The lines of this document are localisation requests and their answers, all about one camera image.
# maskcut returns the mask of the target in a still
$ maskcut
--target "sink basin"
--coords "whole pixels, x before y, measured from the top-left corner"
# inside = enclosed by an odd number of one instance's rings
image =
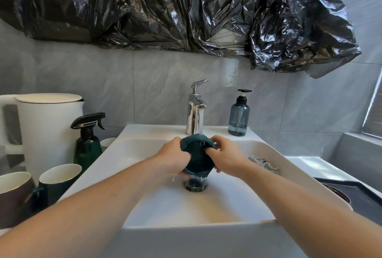
[[[203,134],[219,134],[230,138],[246,156],[254,154],[265,158],[279,168],[280,175],[341,207],[348,207],[343,200],[263,142],[251,130],[244,137],[235,137],[227,133],[226,127],[204,127]],[[116,141],[62,198],[156,154],[162,145],[175,136],[185,137],[184,127],[127,125]],[[275,243],[278,245],[276,250],[273,246]],[[224,173],[217,174],[213,170],[208,176],[206,190],[200,193],[186,190],[183,179],[178,175],[165,177],[136,205],[121,232],[105,250],[104,256],[124,256],[128,251],[134,254],[133,257],[167,258],[179,257],[186,251],[187,257],[193,257],[191,247],[195,257],[232,257],[229,253],[236,252],[239,245],[240,251],[244,251],[240,257],[252,257],[253,251],[263,253],[261,257],[305,257],[250,187],[238,178]]]

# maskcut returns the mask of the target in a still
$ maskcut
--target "black tray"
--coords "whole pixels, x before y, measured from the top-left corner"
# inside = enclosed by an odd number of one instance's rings
[[[315,178],[320,183],[339,189],[350,198],[354,212],[382,226],[382,198],[360,182]]]

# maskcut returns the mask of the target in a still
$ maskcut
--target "blue soap dispenser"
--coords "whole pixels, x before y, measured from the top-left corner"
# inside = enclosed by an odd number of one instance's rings
[[[246,93],[252,92],[250,89],[238,89],[241,95],[237,97],[236,103],[231,106],[230,121],[228,132],[237,137],[245,136],[247,132],[250,108],[247,105]]]

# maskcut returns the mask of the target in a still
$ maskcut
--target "electric kettle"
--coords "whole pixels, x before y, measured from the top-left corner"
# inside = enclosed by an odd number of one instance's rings
[[[18,108],[22,145],[8,141],[3,108]],[[83,115],[81,96],[67,93],[0,95],[0,145],[7,154],[24,154],[26,170],[34,180],[61,164],[73,163],[79,130],[70,128]]]

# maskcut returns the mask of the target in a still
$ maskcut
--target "black trash bag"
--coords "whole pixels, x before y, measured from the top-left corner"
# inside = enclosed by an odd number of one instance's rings
[[[26,36],[251,58],[318,78],[360,54],[341,0],[0,0]]]
[[[361,54],[342,0],[265,0],[251,43],[252,68],[314,78]]]

